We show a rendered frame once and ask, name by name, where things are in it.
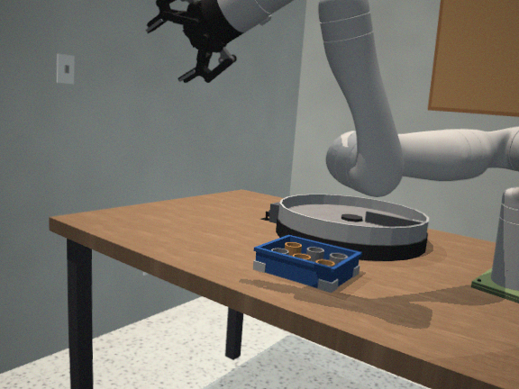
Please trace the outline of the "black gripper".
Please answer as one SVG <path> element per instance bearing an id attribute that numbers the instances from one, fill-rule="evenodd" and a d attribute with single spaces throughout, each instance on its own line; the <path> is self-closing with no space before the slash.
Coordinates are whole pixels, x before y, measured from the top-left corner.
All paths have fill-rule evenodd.
<path id="1" fill-rule="evenodd" d="M 187 83 L 195 77 L 201 76 L 206 83 L 209 83 L 236 61 L 236 56 L 231 55 L 225 46 L 244 32 L 237 31 L 229 24 L 217 0 L 181 0 L 189 2 L 186 11 L 170 9 L 171 1 L 176 0 L 156 1 L 159 15 L 148 22 L 149 28 L 146 29 L 146 32 L 155 31 L 166 21 L 182 24 L 184 34 L 189 38 L 193 48 L 198 49 L 198 52 L 196 67 L 179 77 L 178 81 L 183 80 L 184 83 Z M 220 52 L 218 59 L 220 64 L 211 71 L 208 65 L 213 52 Z"/>

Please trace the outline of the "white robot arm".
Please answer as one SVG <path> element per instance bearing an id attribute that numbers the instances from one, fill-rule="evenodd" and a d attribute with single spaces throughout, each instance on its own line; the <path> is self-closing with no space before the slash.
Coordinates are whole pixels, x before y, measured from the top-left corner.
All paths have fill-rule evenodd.
<path id="1" fill-rule="evenodd" d="M 217 0 L 239 32 L 264 25 L 292 1 Z M 402 176 L 457 181 L 489 167 L 519 171 L 519 127 L 397 134 L 378 66 L 369 0 L 320 0 L 318 14 L 325 54 L 356 129 L 327 151 L 326 166 L 338 182 L 381 197 L 394 191 Z M 519 187 L 503 192 L 491 280 L 519 291 Z"/>

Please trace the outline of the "white metal sleeve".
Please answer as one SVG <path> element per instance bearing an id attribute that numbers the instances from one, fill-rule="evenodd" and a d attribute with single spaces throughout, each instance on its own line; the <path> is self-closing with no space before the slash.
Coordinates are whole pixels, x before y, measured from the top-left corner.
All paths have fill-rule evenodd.
<path id="1" fill-rule="evenodd" d="M 342 262 L 344 259 L 348 258 L 348 256 L 341 253 L 332 253 L 330 254 L 330 261 L 334 262 L 334 264 L 338 264 Z"/>
<path id="2" fill-rule="evenodd" d="M 286 255 L 289 254 L 289 251 L 287 249 L 272 249 L 272 251 L 276 251 L 276 252 L 286 254 Z"/>
<path id="3" fill-rule="evenodd" d="M 310 247 L 306 250 L 306 255 L 311 257 L 311 261 L 315 262 L 316 260 L 323 259 L 324 250 L 321 248 Z"/>

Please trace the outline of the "bronze bushing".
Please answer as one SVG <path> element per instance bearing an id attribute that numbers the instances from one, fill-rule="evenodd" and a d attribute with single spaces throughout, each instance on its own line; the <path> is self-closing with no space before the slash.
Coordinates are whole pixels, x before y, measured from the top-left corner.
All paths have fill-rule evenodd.
<path id="1" fill-rule="evenodd" d="M 311 257 L 306 254 L 294 254 L 293 257 L 302 258 L 302 259 L 309 260 L 309 261 L 311 260 Z"/>
<path id="2" fill-rule="evenodd" d="M 302 245 L 296 242 L 287 242 L 285 243 L 285 249 L 289 251 L 289 256 L 294 254 L 301 254 Z"/>
<path id="3" fill-rule="evenodd" d="M 323 265 L 326 265 L 329 267 L 333 267 L 335 265 L 334 262 L 332 262 L 330 260 L 325 260 L 325 259 L 316 260 L 315 263 L 323 264 Z"/>

